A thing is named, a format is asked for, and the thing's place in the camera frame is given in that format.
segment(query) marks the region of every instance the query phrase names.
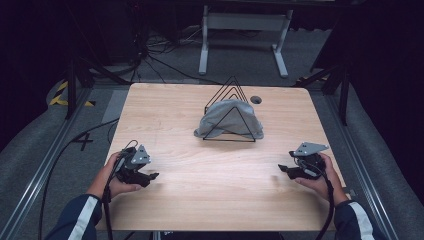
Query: sleeve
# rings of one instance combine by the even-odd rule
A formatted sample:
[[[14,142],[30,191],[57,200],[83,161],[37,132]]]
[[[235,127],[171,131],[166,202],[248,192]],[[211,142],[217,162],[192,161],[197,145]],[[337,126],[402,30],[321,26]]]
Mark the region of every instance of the sleeve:
[[[339,240],[386,239],[364,208],[355,201],[345,201],[336,206],[334,225]]]
[[[95,226],[102,218],[101,206],[100,199],[90,194],[72,199],[45,240],[97,239]]]

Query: wooden table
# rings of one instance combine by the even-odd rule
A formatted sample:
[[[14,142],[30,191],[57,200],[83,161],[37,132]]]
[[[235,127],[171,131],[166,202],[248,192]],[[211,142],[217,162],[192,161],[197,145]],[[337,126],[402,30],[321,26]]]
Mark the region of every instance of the wooden table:
[[[264,139],[205,141],[195,137],[193,131],[219,88],[143,83],[131,86],[108,158],[137,140],[152,159],[140,171],[160,175],[147,188],[113,199],[110,207],[114,230],[322,228],[328,202],[290,180],[277,166],[294,167],[288,152],[303,141],[328,144],[309,93],[300,88],[243,86],[248,99],[262,98],[261,104],[251,105],[264,127]],[[332,157],[339,172],[331,148],[324,153]],[[103,220],[98,228],[105,229]]]

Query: gray cloth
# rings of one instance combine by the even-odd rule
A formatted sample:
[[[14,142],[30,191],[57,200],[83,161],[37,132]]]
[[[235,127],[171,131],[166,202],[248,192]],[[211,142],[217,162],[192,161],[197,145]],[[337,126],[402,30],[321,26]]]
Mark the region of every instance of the gray cloth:
[[[203,138],[207,135],[207,138],[214,138],[224,132],[235,133],[246,138],[252,138],[252,135],[255,139],[264,137],[262,124],[256,118],[253,107],[238,99],[226,99],[212,104],[200,120],[199,128],[194,131],[194,136]]]

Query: white stand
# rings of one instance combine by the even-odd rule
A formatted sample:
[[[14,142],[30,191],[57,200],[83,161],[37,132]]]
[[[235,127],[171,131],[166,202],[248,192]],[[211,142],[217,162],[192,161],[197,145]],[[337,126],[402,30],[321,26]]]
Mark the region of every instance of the white stand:
[[[203,9],[203,44],[200,54],[199,74],[205,75],[208,63],[208,29],[240,29],[259,31],[279,31],[280,39],[272,45],[275,60],[280,71],[280,76],[288,77],[287,69],[281,55],[284,39],[290,25],[293,10],[287,11],[286,15],[264,14],[236,14],[236,13],[209,13],[208,6]]]

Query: triangular wire rack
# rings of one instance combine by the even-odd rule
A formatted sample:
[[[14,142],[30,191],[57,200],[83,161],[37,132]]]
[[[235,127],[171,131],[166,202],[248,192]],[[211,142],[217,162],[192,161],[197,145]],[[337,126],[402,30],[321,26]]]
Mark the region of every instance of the triangular wire rack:
[[[224,132],[223,134],[232,134],[232,135],[238,135],[238,136],[242,136],[243,140],[240,139],[217,139],[215,138],[208,138],[209,134],[217,127],[219,127],[219,124],[228,116],[228,114],[230,114],[231,111],[233,110],[237,110],[240,119],[243,120],[244,125],[246,126],[246,129],[249,131],[249,135],[252,137],[251,139],[243,136],[242,134],[238,134],[238,133],[234,133],[234,132]],[[228,111],[222,118],[221,120],[219,120],[219,122],[203,137],[203,140],[210,140],[210,141],[230,141],[230,142],[256,142],[256,138],[253,136],[252,131],[250,131],[249,126],[247,125],[246,121],[244,120],[243,115],[241,114],[240,110],[238,109],[238,107],[233,107],[230,109],[230,111]]]
[[[204,114],[206,114],[206,111],[210,106],[212,106],[212,104],[224,99],[238,99],[247,102],[247,98],[244,95],[244,92],[241,89],[241,86],[235,76],[228,78],[228,80],[222,85],[218,92],[216,92],[211,100],[209,100],[208,104],[205,106]]]
[[[225,99],[238,99],[241,101],[247,102],[247,98],[244,95],[243,90],[241,89],[240,84],[237,81],[237,78],[235,76],[230,77],[227,82],[225,82],[224,85],[218,90],[218,92],[212,97],[212,99],[206,104],[205,106],[205,114],[206,111],[212,104],[218,101],[222,101]],[[246,126],[246,129],[249,131],[249,135],[252,137],[251,139],[233,132],[224,132],[223,134],[228,135],[238,135],[241,136],[243,140],[240,139],[219,139],[217,137],[214,138],[208,138],[209,134],[219,127],[219,124],[228,116],[228,114],[231,113],[231,111],[236,110],[238,115],[240,116],[240,119],[243,121],[244,125]],[[246,121],[244,120],[243,115],[241,114],[240,110],[237,107],[231,108],[222,118],[219,120],[219,122],[203,137],[203,140],[210,140],[210,141],[232,141],[232,142],[256,142],[256,138],[253,136],[252,131],[250,130],[249,126],[247,125]]]

